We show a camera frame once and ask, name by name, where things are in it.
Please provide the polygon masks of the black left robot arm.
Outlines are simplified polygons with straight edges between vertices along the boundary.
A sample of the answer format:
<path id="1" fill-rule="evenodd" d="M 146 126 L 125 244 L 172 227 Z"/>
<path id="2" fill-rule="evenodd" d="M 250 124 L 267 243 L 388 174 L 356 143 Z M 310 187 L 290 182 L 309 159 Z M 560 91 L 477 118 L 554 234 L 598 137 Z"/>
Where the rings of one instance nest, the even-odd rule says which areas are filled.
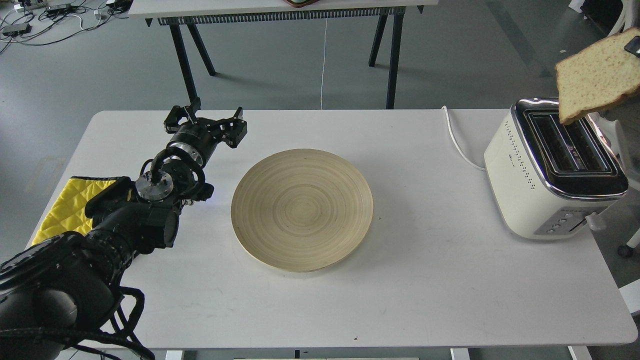
<path id="1" fill-rule="evenodd" d="M 1 265 L 1 358 L 54 360 L 84 341 L 125 347 L 153 360 L 134 331 L 144 293 L 121 285 L 139 255 L 171 248 L 183 207 L 208 200 L 214 186 L 204 168 L 220 143 L 236 148 L 247 134 L 243 109 L 221 120 L 198 117 L 199 98 L 175 105 L 164 121 L 166 147 L 141 167 L 137 180 L 117 178 L 87 203 L 86 234 L 64 231 L 14 255 Z"/>

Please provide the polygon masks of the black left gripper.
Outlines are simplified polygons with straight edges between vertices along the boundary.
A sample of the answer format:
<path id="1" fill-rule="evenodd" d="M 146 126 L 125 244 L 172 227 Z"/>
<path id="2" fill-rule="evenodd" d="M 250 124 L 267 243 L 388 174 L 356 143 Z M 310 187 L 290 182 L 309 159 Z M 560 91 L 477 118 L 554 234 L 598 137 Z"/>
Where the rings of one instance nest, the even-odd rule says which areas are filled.
<path id="1" fill-rule="evenodd" d="M 248 132 L 242 106 L 221 120 L 197 118 L 196 112 L 194 105 L 174 105 L 164 120 L 165 132 L 173 135 L 167 147 L 183 150 L 194 161 L 208 161 L 220 142 L 237 148 Z"/>

